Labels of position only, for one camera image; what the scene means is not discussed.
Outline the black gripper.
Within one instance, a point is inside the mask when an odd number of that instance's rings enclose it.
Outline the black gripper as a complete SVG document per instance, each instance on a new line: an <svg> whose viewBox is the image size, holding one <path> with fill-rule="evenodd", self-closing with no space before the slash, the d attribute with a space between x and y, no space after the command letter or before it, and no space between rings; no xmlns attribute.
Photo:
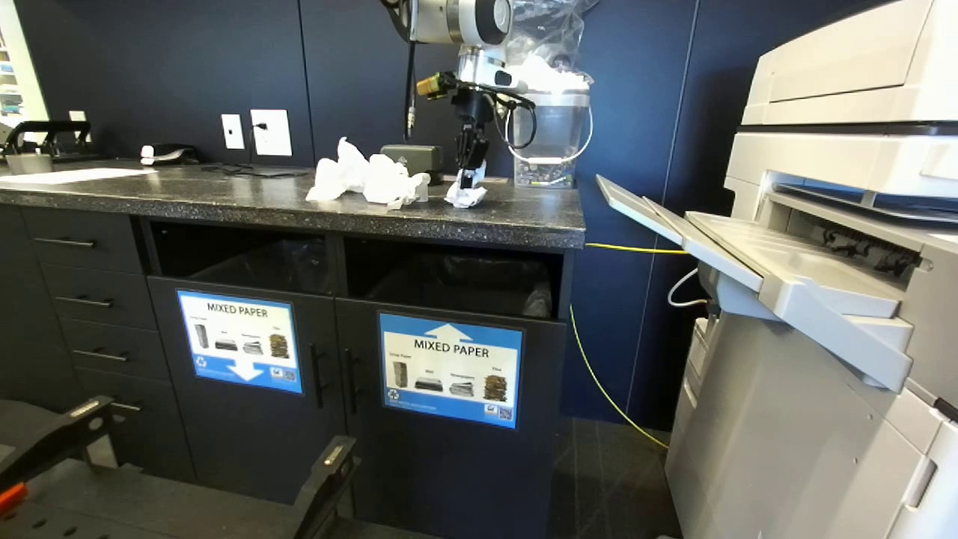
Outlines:
<svg viewBox="0 0 958 539"><path fill-rule="evenodd" d="M464 122L455 141L457 185L478 185L484 180L484 122L502 119L512 111L531 111L531 101L518 89L518 75L505 63L505 51L500 44L460 48L455 71L425 75L412 84L412 93L421 98L449 98L455 116Z"/></svg>

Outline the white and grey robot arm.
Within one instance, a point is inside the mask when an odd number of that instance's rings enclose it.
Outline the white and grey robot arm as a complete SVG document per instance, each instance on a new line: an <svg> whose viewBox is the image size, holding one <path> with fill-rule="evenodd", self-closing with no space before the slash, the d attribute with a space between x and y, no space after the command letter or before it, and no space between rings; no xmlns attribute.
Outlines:
<svg viewBox="0 0 958 539"><path fill-rule="evenodd" d="M407 77L418 98L449 98L460 119L455 143L457 185L475 189L484 176L488 126L515 108L531 108L505 63L512 0L380 0L397 37L415 44L452 44L457 65L425 77Z"/></svg>

